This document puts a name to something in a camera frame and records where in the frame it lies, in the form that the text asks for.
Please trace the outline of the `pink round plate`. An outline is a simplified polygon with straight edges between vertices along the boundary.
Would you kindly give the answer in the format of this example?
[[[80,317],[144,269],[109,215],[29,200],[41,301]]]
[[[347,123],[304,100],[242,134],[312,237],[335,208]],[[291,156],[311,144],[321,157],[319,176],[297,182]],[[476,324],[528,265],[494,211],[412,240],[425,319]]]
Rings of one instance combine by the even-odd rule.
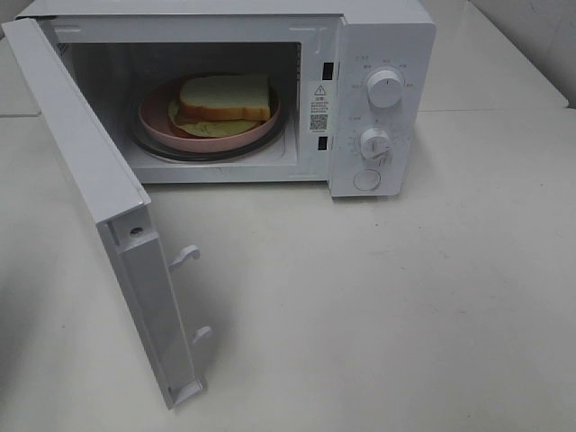
[[[151,93],[139,104],[138,119],[145,132],[160,144],[186,154],[200,156],[241,150],[270,133],[274,126],[280,125],[282,106],[277,92],[270,88],[272,118],[252,130],[226,138],[202,139],[190,136],[172,126],[167,115],[170,102],[177,98],[182,84],[195,76],[183,76],[169,81]]]

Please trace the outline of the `white warning label sticker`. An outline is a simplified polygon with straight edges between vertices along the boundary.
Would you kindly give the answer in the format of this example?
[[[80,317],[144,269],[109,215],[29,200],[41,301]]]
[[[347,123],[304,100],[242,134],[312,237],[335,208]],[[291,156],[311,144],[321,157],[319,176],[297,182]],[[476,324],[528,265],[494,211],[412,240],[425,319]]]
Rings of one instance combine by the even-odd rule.
[[[334,82],[311,81],[305,95],[307,130],[310,133],[329,132],[335,100]]]

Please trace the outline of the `upper white power knob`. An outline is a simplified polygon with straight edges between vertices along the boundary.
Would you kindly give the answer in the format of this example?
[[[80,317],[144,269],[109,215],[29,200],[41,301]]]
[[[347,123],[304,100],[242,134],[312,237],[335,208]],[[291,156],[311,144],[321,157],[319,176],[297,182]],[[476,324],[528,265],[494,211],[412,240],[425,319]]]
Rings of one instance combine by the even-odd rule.
[[[366,79],[366,91],[370,104],[376,108],[390,108],[402,98],[404,78],[393,67],[372,72]]]

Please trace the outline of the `white microwave door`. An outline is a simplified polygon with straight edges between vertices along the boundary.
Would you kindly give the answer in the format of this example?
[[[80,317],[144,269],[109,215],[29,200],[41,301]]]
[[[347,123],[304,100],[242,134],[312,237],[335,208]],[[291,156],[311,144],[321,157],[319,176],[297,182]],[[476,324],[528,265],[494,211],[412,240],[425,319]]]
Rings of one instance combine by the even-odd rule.
[[[50,27],[25,18],[5,37],[98,232],[168,409],[204,388],[191,347],[212,330],[185,332],[171,274],[198,247],[166,260],[151,200],[61,61]]]

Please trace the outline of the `round white door button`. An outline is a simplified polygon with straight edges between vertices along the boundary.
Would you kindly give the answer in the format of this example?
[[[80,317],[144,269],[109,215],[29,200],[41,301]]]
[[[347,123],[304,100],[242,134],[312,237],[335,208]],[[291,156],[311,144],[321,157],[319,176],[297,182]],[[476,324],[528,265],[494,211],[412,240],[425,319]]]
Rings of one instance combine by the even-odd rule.
[[[372,169],[364,169],[355,174],[354,186],[357,190],[367,192],[373,191],[379,187],[381,175]]]

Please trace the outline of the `sandwich with lettuce and bacon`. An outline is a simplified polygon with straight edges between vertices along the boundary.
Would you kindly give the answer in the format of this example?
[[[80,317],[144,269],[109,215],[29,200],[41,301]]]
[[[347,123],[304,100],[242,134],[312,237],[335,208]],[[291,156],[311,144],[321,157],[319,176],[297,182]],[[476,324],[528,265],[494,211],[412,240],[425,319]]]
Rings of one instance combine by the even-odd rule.
[[[173,127],[202,139],[250,131],[272,118],[266,75],[217,75],[191,78],[167,108]]]

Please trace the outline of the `white microwave oven body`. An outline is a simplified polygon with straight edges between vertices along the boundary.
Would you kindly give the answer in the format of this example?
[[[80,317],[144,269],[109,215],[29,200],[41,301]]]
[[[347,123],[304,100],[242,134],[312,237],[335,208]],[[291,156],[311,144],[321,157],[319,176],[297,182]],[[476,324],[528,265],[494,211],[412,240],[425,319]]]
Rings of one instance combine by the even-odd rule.
[[[141,185],[323,181],[335,197],[401,189],[436,26],[417,1],[35,1],[14,21],[51,28],[58,54]],[[366,79],[395,68],[401,100],[376,108]],[[266,75],[290,112],[264,151],[211,163],[174,163],[131,140],[131,102],[180,77]],[[333,81],[327,133],[307,130],[306,90]],[[391,137],[389,154],[365,160],[359,136]],[[380,173],[373,191],[355,174]]]

